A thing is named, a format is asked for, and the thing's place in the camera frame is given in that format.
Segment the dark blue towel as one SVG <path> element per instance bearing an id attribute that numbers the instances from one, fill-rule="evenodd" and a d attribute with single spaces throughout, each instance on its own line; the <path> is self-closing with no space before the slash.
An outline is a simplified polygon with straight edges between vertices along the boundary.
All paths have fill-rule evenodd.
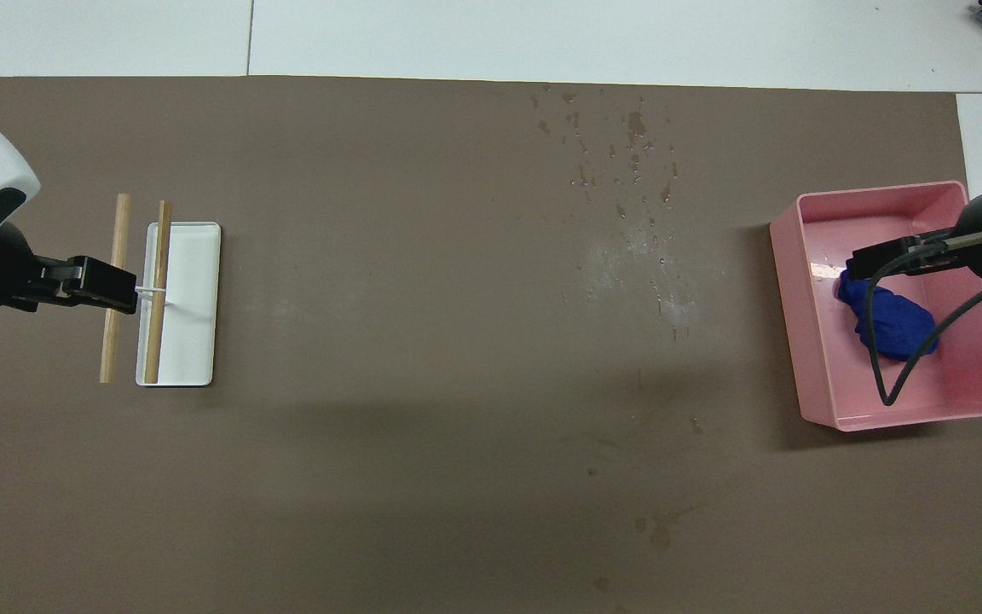
<path id="1" fill-rule="evenodd" d="M 835 299 L 846 305 L 854 318 L 852 333 L 868 349 L 868 321 L 875 334 L 875 353 L 890 361 L 907 362 L 915 356 L 924 339 L 935 329 L 930 311 L 888 288 L 870 287 L 868 280 L 856 280 L 842 271 L 835 283 Z M 866 300 L 872 303 L 872 318 L 866 318 Z"/>

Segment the white towel rack base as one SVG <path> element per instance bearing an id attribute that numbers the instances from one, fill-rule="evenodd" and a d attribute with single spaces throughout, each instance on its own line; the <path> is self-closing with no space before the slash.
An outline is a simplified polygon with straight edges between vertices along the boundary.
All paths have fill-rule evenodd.
<path id="1" fill-rule="evenodd" d="M 213 381 L 217 299 L 221 276 L 222 229 L 214 222 L 172 222 L 166 276 L 166 306 L 161 327 L 157 379 L 147 381 L 153 266 L 159 225 L 147 227 L 143 294 L 139 304 L 140 387 L 207 387 Z"/>

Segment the spilled water droplets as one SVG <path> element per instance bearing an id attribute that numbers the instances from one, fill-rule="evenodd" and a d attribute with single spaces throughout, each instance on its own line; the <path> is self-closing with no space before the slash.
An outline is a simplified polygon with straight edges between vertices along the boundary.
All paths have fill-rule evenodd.
<path id="1" fill-rule="evenodd" d="M 696 283 L 685 271 L 683 182 L 669 101 L 634 86 L 542 83 L 526 95 L 553 205 L 580 234 L 573 270 L 588 308 L 692 337 Z"/>

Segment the pink plastic bin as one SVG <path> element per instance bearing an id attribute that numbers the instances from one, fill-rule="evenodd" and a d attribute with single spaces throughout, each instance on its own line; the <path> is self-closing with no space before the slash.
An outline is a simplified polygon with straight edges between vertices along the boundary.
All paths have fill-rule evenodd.
<path id="1" fill-rule="evenodd" d="M 982 417 L 982 303 L 944 331 L 898 400 L 878 397 L 856 316 L 835 296 L 854 250 L 951 227 L 969 201 L 956 180 L 811 192 L 769 226 L 804 420 L 843 432 Z"/>

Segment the brown table mat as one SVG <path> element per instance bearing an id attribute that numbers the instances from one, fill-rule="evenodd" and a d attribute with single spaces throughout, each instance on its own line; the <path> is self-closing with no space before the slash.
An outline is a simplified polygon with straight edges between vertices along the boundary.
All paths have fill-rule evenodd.
<path id="1" fill-rule="evenodd" d="M 692 337 L 585 306 L 541 83 L 0 78 L 38 255 L 222 226 L 213 384 L 0 310 L 0 614 L 982 614 L 982 419 L 803 420 L 768 224 L 962 180 L 946 94 L 669 102 Z"/>

